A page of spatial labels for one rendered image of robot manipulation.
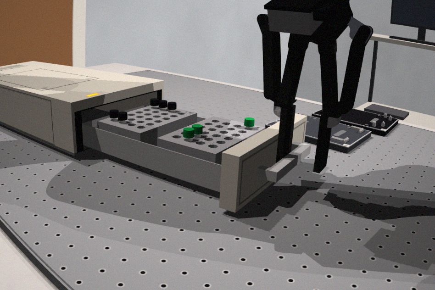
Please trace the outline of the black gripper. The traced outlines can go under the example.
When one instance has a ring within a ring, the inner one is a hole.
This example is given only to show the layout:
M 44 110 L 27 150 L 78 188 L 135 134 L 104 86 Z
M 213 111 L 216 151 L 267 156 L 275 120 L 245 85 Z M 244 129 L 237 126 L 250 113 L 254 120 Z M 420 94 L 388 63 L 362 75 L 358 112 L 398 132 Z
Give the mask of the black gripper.
M 273 112 L 280 118 L 276 163 L 291 152 L 297 101 L 296 93 L 305 52 L 309 42 L 318 45 L 321 67 L 322 112 L 319 122 L 313 172 L 320 173 L 327 164 L 331 129 L 341 122 L 341 115 L 354 106 L 365 46 L 373 34 L 371 26 L 353 18 L 349 0 L 324 0 L 336 4 L 336 15 L 323 22 L 312 35 L 290 33 L 288 55 L 281 81 L 280 32 L 269 31 L 268 14 L 259 14 L 262 33 L 263 93 L 274 102 Z M 352 39 L 340 101 L 338 101 L 337 42 L 350 27 Z

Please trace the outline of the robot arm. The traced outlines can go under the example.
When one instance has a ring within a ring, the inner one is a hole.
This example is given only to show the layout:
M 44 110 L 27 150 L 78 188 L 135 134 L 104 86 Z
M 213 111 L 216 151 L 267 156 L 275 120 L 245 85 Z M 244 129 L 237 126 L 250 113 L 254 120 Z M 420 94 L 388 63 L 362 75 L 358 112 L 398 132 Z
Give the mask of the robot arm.
M 336 15 L 335 4 L 324 0 L 271 0 L 268 11 L 269 31 L 312 35 L 324 22 Z

